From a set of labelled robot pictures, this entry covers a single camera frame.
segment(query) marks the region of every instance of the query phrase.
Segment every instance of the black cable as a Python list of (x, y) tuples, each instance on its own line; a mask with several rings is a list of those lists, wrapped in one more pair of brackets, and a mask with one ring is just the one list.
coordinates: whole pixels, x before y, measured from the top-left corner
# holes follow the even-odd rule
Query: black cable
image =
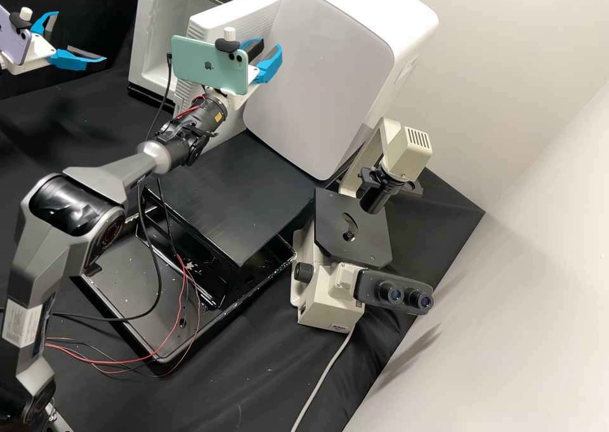
[[(160, 178), (157, 177), (157, 187), (159, 188), (159, 198), (160, 202), (163, 205), (163, 210), (165, 212), (165, 220), (167, 221), (167, 237), (169, 239), (169, 246), (171, 248), (171, 252), (173, 256), (178, 257), (178, 250), (176, 249), (176, 245), (173, 241), (173, 234), (171, 233), (171, 220), (169, 219), (169, 209), (167, 208), (167, 202), (165, 201), (165, 196), (163, 195), (163, 187), (160, 184)], [(190, 290), (190, 283), (186, 283), (186, 304), (188, 304), (188, 292)]]
[[(99, 348), (97, 348), (96, 346), (93, 346), (90, 343), (84, 342), (84, 341), (78, 341), (76, 339), (72, 339), (69, 337), (47, 337), (48, 341), (52, 341), (52, 342), (56, 342), (56, 343), (63, 343), (63, 344), (75, 344), (75, 345), (83, 345), (86, 346), (88, 348), (91, 348), (94, 351), (97, 351), (99, 354), (101, 354), (102, 356), (104, 356), (105, 358), (107, 358), (108, 360), (111, 360), (113, 362), (117, 362), (117, 360), (115, 358), (113, 358), (112, 356), (109, 356), (108, 354), (104, 353), (102, 350), (100, 350)], [(86, 358), (85, 356), (82, 356), (81, 354), (77, 353), (76, 351), (70, 349), (70, 351), (72, 353), (78, 354), (79, 356)], [(138, 375), (142, 375), (142, 376), (147, 376), (147, 377), (151, 377), (151, 378), (159, 378), (159, 376), (156, 375), (152, 375), (152, 374), (147, 374), (147, 373), (143, 373), (140, 372), (139, 369), (143, 368), (146, 366), (145, 362), (141, 362), (138, 365), (134, 366), (134, 367), (130, 367), (127, 364), (123, 364), (123, 363), (118, 363), (117, 364), (120, 367), (124, 367), (126, 369), (129, 369), (130, 372), (134, 372), (137, 373)]]
[(98, 318), (98, 317), (92, 317), (92, 316), (86, 316), (86, 315), (77, 315), (75, 313), (63, 313), (60, 311), (56, 311), (53, 315), (54, 316), (59, 316), (59, 317), (64, 317), (64, 318), (79, 318), (79, 319), (86, 319), (86, 320), (91, 320), (91, 321), (104, 321), (104, 322), (128, 322), (128, 321), (133, 321), (139, 318), (143, 318), (144, 316), (147, 316), (149, 314), (151, 314), (154, 309), (157, 307), (157, 305), (159, 304), (160, 301), (160, 294), (163, 290), (163, 283), (162, 283), (162, 277), (160, 275), (160, 268), (159, 268), (159, 262), (157, 261), (157, 255), (156, 253), (154, 253), (154, 248), (152, 247), (152, 242), (150, 241), (150, 236), (148, 236), (148, 232), (146, 231), (146, 223), (144, 222), (144, 212), (141, 206), (141, 195), (142, 195), (142, 191), (143, 191), (143, 187), (142, 187), (142, 181), (140, 180), (140, 182), (138, 183), (138, 213), (139, 213), (139, 218), (140, 218), (140, 224), (141, 224), (141, 228), (142, 228), (142, 232), (144, 233), (144, 237), (146, 238), (146, 245), (148, 246), (148, 249), (150, 250), (150, 255), (152, 256), (152, 261), (154, 262), (154, 270), (157, 272), (157, 280), (158, 280), (158, 291), (157, 291), (157, 297), (156, 299), (154, 299), (154, 303), (152, 304), (152, 306), (147, 310), (144, 311), (143, 313), (140, 313), (139, 315), (135, 315), (129, 318)]
[(171, 53), (167, 54), (167, 70), (168, 70), (168, 75), (167, 75), (167, 87), (165, 88), (165, 94), (163, 95), (163, 99), (160, 101), (160, 106), (159, 106), (159, 109), (157, 110), (157, 114), (154, 115), (154, 118), (152, 119), (152, 123), (150, 124), (150, 127), (148, 128), (148, 132), (146, 133), (146, 138), (144, 140), (148, 140), (148, 137), (150, 137), (150, 133), (152, 132), (154, 125), (157, 124), (157, 119), (159, 119), (161, 110), (163, 110), (163, 107), (165, 107), (165, 102), (167, 102), (167, 95), (169, 94), (169, 87), (171, 86)]

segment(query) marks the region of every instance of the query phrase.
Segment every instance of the wire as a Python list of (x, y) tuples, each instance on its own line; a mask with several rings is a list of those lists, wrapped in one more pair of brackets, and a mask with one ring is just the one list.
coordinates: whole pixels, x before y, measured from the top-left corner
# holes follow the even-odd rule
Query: wire
[(338, 356), (340, 356), (342, 354), (344, 348), (347, 346), (347, 343), (349, 343), (349, 340), (351, 340), (351, 336), (353, 335), (353, 329), (355, 329), (355, 327), (353, 327), (350, 330), (350, 332), (345, 337), (344, 342), (341, 345), (341, 347), (336, 351), (334, 356), (332, 356), (332, 359), (330, 359), (330, 362), (326, 366), (326, 368), (324, 370), (324, 373), (322, 373), (322, 375), (319, 377), (319, 381), (315, 385), (315, 388), (313, 389), (313, 392), (309, 396), (309, 399), (307, 399), (303, 409), (300, 411), (300, 414), (298, 415), (298, 418), (296, 418), (296, 422), (292, 426), (292, 429), (291, 429), (290, 432), (296, 432), (296, 429), (298, 429), (298, 426), (300, 425), (300, 422), (303, 420), (303, 417), (305, 416), (306, 411), (308, 410), (309, 406), (311, 405), (311, 402), (315, 398), (315, 395), (317, 394), (317, 391), (319, 391), (319, 388), (321, 388), (322, 383), (324, 382), (326, 375), (330, 372), (330, 369), (334, 365), (334, 362), (336, 362), (336, 360), (338, 359)]
[[(69, 337), (47, 337), (46, 339), (47, 339), (47, 341), (57, 341), (57, 342), (63, 342), (65, 344), (83, 345), (83, 346), (86, 346), (88, 348), (91, 348), (94, 351), (97, 351), (99, 354), (101, 354), (105, 358), (108, 358), (109, 360), (112, 360), (112, 361), (115, 361), (115, 362), (117, 361), (115, 358), (113, 358), (112, 356), (109, 356), (108, 354), (104, 353), (102, 350), (100, 350), (96, 346), (93, 346), (92, 344), (84, 342), (84, 341), (78, 341), (76, 339), (69, 338)], [(156, 375), (151, 375), (151, 374), (140, 372), (139, 369), (144, 367), (144, 366), (146, 366), (145, 362), (142, 362), (142, 363), (138, 364), (135, 367), (129, 367), (127, 364), (121, 364), (121, 367), (126, 367), (127, 369), (129, 369), (128, 371), (135, 372), (138, 375), (147, 376), (147, 377), (154, 377), (154, 378), (157, 377)]]
[(92, 316), (87, 316), (87, 315), (78, 315), (76, 313), (64, 313), (62, 311), (54, 312), (53, 314), (55, 316), (64, 317), (64, 318), (78, 318), (78, 319), (85, 319), (85, 320), (91, 320), (91, 321), (119, 323), (119, 322), (129, 322), (129, 321), (133, 321), (133, 320), (136, 320), (139, 318), (143, 318), (144, 316), (151, 314), (155, 310), (155, 308), (157, 307), (157, 305), (159, 304), (159, 301), (160, 301), (160, 295), (163, 290), (163, 283), (162, 283), (162, 277), (160, 274), (159, 262), (157, 261), (157, 255), (156, 255), (156, 253), (154, 253), (154, 248), (152, 247), (152, 242), (150, 241), (150, 236), (148, 235), (148, 232), (146, 231), (146, 223), (144, 221), (144, 212), (143, 212), (143, 209), (141, 206), (142, 192), (143, 192), (142, 180), (140, 180), (138, 182), (138, 213), (139, 213), (139, 218), (140, 218), (140, 224), (141, 224), (142, 231), (144, 233), (144, 237), (146, 238), (146, 245), (148, 246), (148, 249), (150, 250), (150, 255), (152, 256), (152, 262), (154, 263), (154, 270), (157, 273), (157, 297), (154, 299), (152, 306), (147, 311), (144, 311), (143, 313), (140, 313), (139, 315), (135, 315), (135, 316), (128, 317), (128, 318), (98, 318), (98, 317), (92, 317)]
[[(183, 288), (184, 288), (184, 281), (185, 279), (189, 279), (189, 281), (191, 281), (193, 284), (195, 283), (194, 278), (192, 278), (191, 276), (188, 275), (187, 271), (186, 271), (186, 266), (184, 265), (184, 261), (182, 260), (181, 257), (178, 256), (178, 261), (180, 262), (180, 265), (182, 267), (182, 273), (183, 273), (183, 278), (182, 278), (182, 291), (180, 291), (180, 298), (183, 292)], [(184, 354), (182, 355), (182, 357), (180, 358), (180, 360), (172, 367), (172, 369), (170, 369), (169, 371), (167, 371), (166, 373), (162, 374), (162, 375), (151, 375), (151, 374), (146, 374), (146, 373), (142, 373), (140, 371), (138, 371), (139, 368), (141, 368), (142, 366), (145, 365), (145, 363), (140, 364), (136, 367), (129, 367), (126, 364), (127, 363), (131, 363), (132, 361), (118, 361), (114, 358), (112, 358), (111, 356), (107, 355), (106, 353), (104, 353), (102, 350), (100, 350), (99, 348), (85, 343), (85, 342), (79, 342), (75, 339), (69, 338), (69, 337), (48, 337), (47, 341), (65, 341), (68, 344), (82, 344), (84, 346), (88, 346), (89, 348), (97, 351), (99, 354), (101, 354), (102, 356), (108, 358), (110, 361), (112, 361), (112, 363), (107, 364), (107, 365), (120, 365), (121, 367), (126, 367), (125, 369), (122, 370), (104, 370), (100, 367), (98, 367), (98, 364), (100, 364), (100, 361), (92, 361), (89, 358), (83, 356), (82, 354), (78, 353), (77, 351), (71, 350), (69, 348), (66, 348), (64, 346), (60, 346), (60, 345), (56, 345), (56, 344), (51, 344), (51, 343), (47, 343), (46, 346), (48, 348), (53, 348), (56, 350), (60, 350), (64, 353), (66, 353), (67, 355), (80, 360), (82, 362), (87, 362), (90, 365), (92, 365), (98, 372), (101, 372), (105, 375), (116, 375), (116, 374), (122, 374), (122, 373), (126, 373), (126, 372), (135, 372), (139, 375), (143, 375), (143, 376), (148, 376), (148, 377), (152, 377), (152, 378), (161, 378), (161, 377), (166, 377), (168, 375), (170, 375), (172, 372), (174, 372), (182, 363), (182, 361), (184, 361), (184, 359), (186, 359), (186, 356), (188, 355), (188, 352), (190, 351), (194, 341), (197, 339), (197, 334), (199, 333), (199, 329), (200, 329), (200, 323), (201, 323), (201, 307), (204, 306), (201, 303), (200, 297), (199, 295), (197, 295), (197, 302), (198, 302), (198, 308), (197, 308), (197, 326), (195, 328), (195, 332), (192, 336), (192, 338), (190, 339), (190, 343), (188, 344), (188, 348), (185, 350)], [(178, 304), (181, 310), (181, 301), (178, 300)], [(176, 326), (174, 325), (172, 331), (170, 332), (169, 335), (171, 335), (171, 333), (173, 333), (175, 331)]]
[[(182, 261), (182, 258), (179, 257), (179, 256), (178, 256), (178, 261), (180, 261), (180, 265), (182, 266), (182, 270), (184, 272), (186, 272), (186, 266), (184, 265), (184, 262)], [(194, 278), (190, 277), (189, 279), (192, 280), (193, 283), (195, 282)], [(182, 354), (182, 357), (180, 358), (178, 363), (176, 365), (174, 365), (173, 368), (170, 371), (168, 371), (168, 372), (164, 373), (163, 375), (161, 375), (163, 377), (166, 377), (166, 376), (170, 375), (170, 373), (172, 373), (174, 370), (176, 370), (180, 366), (182, 361), (184, 359), (186, 359), (186, 355), (190, 351), (190, 348), (192, 347), (192, 344), (197, 339), (197, 334), (199, 333), (199, 329), (200, 329), (200, 326), (201, 326), (201, 298), (196, 293), (196, 287), (195, 287), (195, 295), (197, 297), (197, 327), (195, 328), (195, 333), (192, 334), (192, 338), (190, 339), (190, 343), (188, 344), (188, 348), (186, 349), (186, 351), (184, 351), (184, 354)]]
[[(165, 201), (165, 196), (163, 195), (163, 187), (160, 183), (160, 178), (157, 177), (157, 187), (159, 188), (159, 198), (160, 202), (163, 205), (163, 211), (165, 212), (165, 221), (167, 222), (167, 238), (169, 239), (169, 247), (171, 248), (171, 252), (173, 255), (178, 258), (178, 250), (176, 249), (176, 244), (173, 240), (173, 233), (171, 231), (171, 219), (169, 218), (169, 208), (167, 207), (167, 202)], [(186, 302), (188, 303), (188, 288), (186, 288)]]
[(186, 110), (184, 110), (183, 112), (178, 113), (178, 114), (177, 114), (177, 115), (174, 117), (174, 119), (178, 119), (178, 118), (180, 118), (180, 117), (183, 117), (184, 115), (186, 115), (186, 114), (188, 114), (188, 113), (190, 113), (190, 112), (193, 112), (194, 110), (197, 110), (198, 108), (200, 108), (200, 105), (195, 105), (194, 107), (187, 108), (187, 109), (186, 109)]
[(150, 137), (150, 133), (152, 132), (154, 125), (157, 124), (157, 119), (159, 118), (163, 107), (165, 107), (165, 102), (167, 102), (167, 95), (169, 94), (169, 87), (171, 86), (171, 58), (171, 53), (167, 53), (167, 87), (165, 88), (165, 94), (163, 94), (163, 99), (160, 101), (159, 109), (152, 119), (152, 123), (148, 128), (148, 132), (146, 133), (146, 138), (144, 140), (148, 140), (148, 137)]
[[(183, 265), (183, 263), (181, 262), (181, 257), (178, 256), (178, 260), (180, 261), (180, 263)], [(178, 313), (176, 316), (176, 321), (173, 324), (173, 327), (171, 328), (171, 330), (169, 331), (169, 334), (167, 334), (167, 336), (165, 337), (165, 340), (163, 340), (163, 342), (159, 345), (159, 347), (152, 351), (151, 353), (149, 353), (147, 356), (143, 356), (140, 358), (135, 358), (135, 359), (129, 359), (129, 360), (121, 360), (121, 361), (104, 361), (104, 360), (91, 360), (89, 358), (82, 358), (76, 355), (71, 354), (70, 356), (73, 356), (74, 358), (82, 361), (82, 362), (87, 362), (90, 364), (98, 364), (98, 365), (122, 365), (122, 364), (127, 364), (127, 363), (135, 363), (135, 362), (140, 362), (140, 361), (144, 361), (146, 359), (150, 359), (151, 357), (153, 357), (154, 355), (158, 354), (158, 352), (161, 350), (161, 348), (163, 348), (163, 346), (165, 346), (165, 344), (167, 343), (167, 340), (169, 340), (169, 337), (171, 337), (171, 335), (173, 334), (173, 332), (176, 330), (178, 323), (180, 322), (180, 315), (181, 315), (181, 311), (182, 311), (182, 294), (184, 294), (184, 286), (187, 285), (187, 278), (186, 278), (186, 268), (184, 267), (182, 269), (182, 288), (180, 290), (180, 295), (178, 296)], [(56, 350), (60, 350), (63, 351), (64, 353), (70, 353), (70, 350), (67, 350), (66, 348), (63, 348), (62, 346), (58, 346), (52, 343), (47, 343), (46, 344), (47, 347), (49, 348), (54, 348)]]

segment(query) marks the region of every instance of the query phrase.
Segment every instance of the white machine housing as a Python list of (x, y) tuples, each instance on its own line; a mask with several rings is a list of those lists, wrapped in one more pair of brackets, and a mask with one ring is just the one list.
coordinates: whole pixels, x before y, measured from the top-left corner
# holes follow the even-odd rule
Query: white machine housing
[(370, 136), (438, 25), (418, 0), (282, 0), (269, 41), (284, 64), (244, 111), (248, 129), (326, 180)]

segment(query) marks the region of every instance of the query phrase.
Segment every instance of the vent grille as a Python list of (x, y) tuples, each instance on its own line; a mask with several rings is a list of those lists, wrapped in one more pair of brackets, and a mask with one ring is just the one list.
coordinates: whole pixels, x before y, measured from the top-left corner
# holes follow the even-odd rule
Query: vent grille
[(417, 131), (416, 129), (408, 128), (408, 139), (411, 143), (420, 147), (430, 149), (429, 137), (426, 133)]

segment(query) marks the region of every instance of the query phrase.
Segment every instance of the robotic arm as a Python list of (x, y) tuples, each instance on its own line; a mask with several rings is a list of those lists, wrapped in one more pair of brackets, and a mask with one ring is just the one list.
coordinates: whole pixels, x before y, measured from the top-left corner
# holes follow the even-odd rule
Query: robotic arm
[(37, 423), (53, 397), (54, 373), (43, 352), (59, 281), (80, 275), (112, 245), (128, 191), (151, 174), (193, 164), (226, 116), (221, 97), (201, 96), (137, 154), (102, 167), (69, 167), (22, 200), (1, 326), (0, 424)]

